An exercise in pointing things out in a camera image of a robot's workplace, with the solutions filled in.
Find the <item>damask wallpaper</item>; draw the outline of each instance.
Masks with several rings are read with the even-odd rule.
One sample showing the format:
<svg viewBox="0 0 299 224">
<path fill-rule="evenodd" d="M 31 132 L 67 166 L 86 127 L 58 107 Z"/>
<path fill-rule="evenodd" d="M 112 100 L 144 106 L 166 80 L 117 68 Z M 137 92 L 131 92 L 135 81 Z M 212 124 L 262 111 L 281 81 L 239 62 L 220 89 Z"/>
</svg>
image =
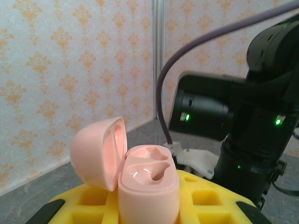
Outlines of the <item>damask wallpaper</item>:
<svg viewBox="0 0 299 224">
<path fill-rule="evenodd" d="M 223 25 L 277 7 L 290 0 L 166 0 L 164 13 L 164 63 L 194 38 Z M 178 76 L 185 70 L 246 77 L 246 52 L 251 40 L 262 30 L 291 12 L 270 21 L 223 36 L 192 50 L 170 70 L 163 88 L 164 114 L 168 121 Z M 285 153 L 299 157 L 299 142 L 291 138 Z"/>
<path fill-rule="evenodd" d="M 82 127 L 153 119 L 149 0 L 0 1 L 0 195 L 69 160 Z"/>
</svg>

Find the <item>white mount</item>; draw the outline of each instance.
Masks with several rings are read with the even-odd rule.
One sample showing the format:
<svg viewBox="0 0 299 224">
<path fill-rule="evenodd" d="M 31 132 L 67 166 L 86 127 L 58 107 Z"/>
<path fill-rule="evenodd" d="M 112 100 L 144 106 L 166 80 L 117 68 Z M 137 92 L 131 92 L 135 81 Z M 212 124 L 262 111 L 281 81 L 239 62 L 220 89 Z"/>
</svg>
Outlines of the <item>white mount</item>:
<svg viewBox="0 0 299 224">
<path fill-rule="evenodd" d="M 173 142 L 172 145 L 165 143 L 164 147 L 171 151 L 172 156 L 177 158 L 180 165 L 191 167 L 198 174 L 211 180 L 214 176 L 214 168 L 216 167 L 219 156 L 201 149 L 182 149 L 181 143 Z"/>
</svg>

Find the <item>pink earbud case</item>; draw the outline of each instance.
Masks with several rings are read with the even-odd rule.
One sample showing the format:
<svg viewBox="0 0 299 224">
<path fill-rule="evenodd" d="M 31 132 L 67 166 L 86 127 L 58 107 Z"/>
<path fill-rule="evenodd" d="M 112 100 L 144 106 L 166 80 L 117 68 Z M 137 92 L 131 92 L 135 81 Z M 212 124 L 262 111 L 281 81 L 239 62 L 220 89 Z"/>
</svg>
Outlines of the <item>pink earbud case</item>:
<svg viewBox="0 0 299 224">
<path fill-rule="evenodd" d="M 129 151 L 122 117 L 81 129 L 71 144 L 71 164 L 86 184 L 114 191 L 121 224 L 174 224 L 179 213 L 179 177 L 162 146 Z"/>
</svg>

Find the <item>gray table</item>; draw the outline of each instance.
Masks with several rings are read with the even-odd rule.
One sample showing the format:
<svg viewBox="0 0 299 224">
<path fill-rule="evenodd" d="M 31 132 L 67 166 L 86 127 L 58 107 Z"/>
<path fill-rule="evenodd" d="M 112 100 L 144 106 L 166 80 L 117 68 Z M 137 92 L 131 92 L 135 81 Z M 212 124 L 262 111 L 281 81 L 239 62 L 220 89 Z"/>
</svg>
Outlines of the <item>gray table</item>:
<svg viewBox="0 0 299 224">
<path fill-rule="evenodd" d="M 204 138 L 172 133 L 175 141 L 184 148 L 208 149 L 220 153 L 220 143 Z M 128 133 L 128 148 L 136 145 L 166 142 L 159 121 L 154 120 Z M 278 185 L 288 189 L 299 189 L 299 158 L 283 155 L 288 163 Z M 70 163 L 51 171 L 0 197 L 0 224 L 24 224 L 54 196 L 82 184 Z M 263 214 L 273 224 L 299 224 L 299 198 L 284 195 L 271 187 L 266 196 Z"/>
</svg>

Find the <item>yellow foam tray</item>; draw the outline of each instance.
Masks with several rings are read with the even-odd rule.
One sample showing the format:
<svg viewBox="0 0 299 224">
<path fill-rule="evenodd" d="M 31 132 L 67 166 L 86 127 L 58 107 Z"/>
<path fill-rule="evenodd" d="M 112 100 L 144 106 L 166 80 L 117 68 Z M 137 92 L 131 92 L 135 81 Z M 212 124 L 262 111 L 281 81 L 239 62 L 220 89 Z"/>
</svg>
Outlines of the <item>yellow foam tray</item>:
<svg viewBox="0 0 299 224">
<path fill-rule="evenodd" d="M 254 206 L 247 198 L 205 179 L 178 170 L 180 212 L 176 224 L 251 224 L 236 202 Z M 119 224 L 117 188 L 114 192 L 82 184 L 54 197 L 65 204 L 49 224 Z"/>
</svg>

